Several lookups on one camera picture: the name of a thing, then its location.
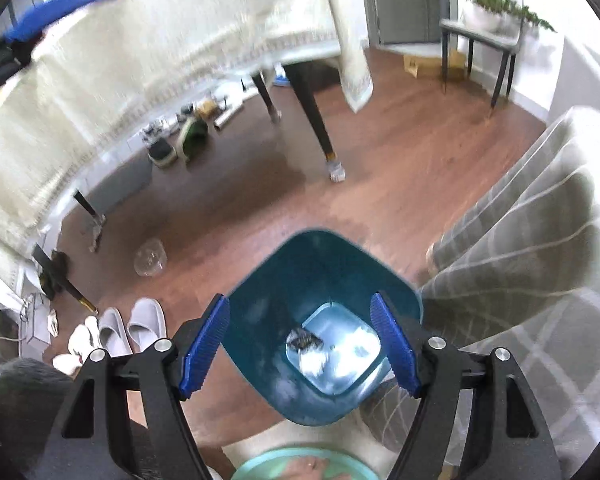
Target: green leaves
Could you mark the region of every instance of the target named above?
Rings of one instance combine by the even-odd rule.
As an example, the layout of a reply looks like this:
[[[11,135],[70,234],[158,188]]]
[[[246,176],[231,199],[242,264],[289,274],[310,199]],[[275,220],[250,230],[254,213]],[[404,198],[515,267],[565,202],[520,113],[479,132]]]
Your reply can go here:
[[[477,6],[482,7],[494,14],[511,14],[522,18],[535,26],[546,28],[552,32],[555,29],[547,20],[542,20],[535,12],[531,12],[528,6],[520,6],[516,0],[471,0]]]

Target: brown laminate floor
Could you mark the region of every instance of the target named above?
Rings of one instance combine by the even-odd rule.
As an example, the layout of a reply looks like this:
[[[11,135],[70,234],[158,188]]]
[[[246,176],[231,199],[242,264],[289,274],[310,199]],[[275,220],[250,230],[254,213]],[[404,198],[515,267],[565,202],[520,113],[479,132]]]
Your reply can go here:
[[[154,168],[150,186],[108,215],[97,254],[82,210],[62,226],[59,249],[72,261],[70,278],[101,312],[115,306],[125,322],[134,301],[160,301],[173,335],[197,317],[216,292],[229,293],[294,232],[325,227],[363,246],[413,282],[424,278],[430,243],[485,193],[544,130],[514,105],[487,120],[488,95],[470,82],[416,80],[402,57],[368,53],[374,94],[359,113],[340,88],[316,95],[347,179],[332,184],[324,159],[291,89],[273,89],[283,113],[274,126],[259,98],[187,167]],[[166,270],[141,278],[134,252],[158,237]],[[69,334],[87,312],[61,294],[53,303],[60,335],[45,358],[66,352]],[[142,420],[139,396],[132,416]],[[241,377],[221,349],[204,388],[184,403],[201,447],[258,433],[280,416]]]

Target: hand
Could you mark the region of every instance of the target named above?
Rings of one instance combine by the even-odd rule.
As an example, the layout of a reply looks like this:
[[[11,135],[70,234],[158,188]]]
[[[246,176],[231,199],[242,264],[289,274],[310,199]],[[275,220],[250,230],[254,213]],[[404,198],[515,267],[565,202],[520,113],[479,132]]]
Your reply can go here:
[[[327,458],[317,456],[299,456],[290,460],[280,475],[280,480],[326,480],[324,471],[329,465]],[[342,473],[330,480],[351,480],[351,475]]]

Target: trash can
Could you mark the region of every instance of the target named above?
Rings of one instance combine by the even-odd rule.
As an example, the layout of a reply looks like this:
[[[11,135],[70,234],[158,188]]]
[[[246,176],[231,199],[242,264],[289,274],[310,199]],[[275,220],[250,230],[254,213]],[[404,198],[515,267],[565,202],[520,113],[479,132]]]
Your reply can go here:
[[[422,321],[422,301],[404,280],[356,245],[325,230],[295,234],[230,295],[223,345],[240,372],[281,415],[324,426],[355,409],[390,370],[371,328],[372,294]],[[324,370],[304,374],[286,338],[302,326],[323,339]]]

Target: green shoe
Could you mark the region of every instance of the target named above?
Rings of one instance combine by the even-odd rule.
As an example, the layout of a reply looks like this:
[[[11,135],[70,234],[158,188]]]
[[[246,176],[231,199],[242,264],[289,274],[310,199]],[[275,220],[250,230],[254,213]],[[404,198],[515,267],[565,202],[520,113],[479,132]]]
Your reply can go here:
[[[176,153],[182,160],[189,162],[206,146],[208,138],[209,126],[205,121],[190,117],[180,129],[175,146]]]

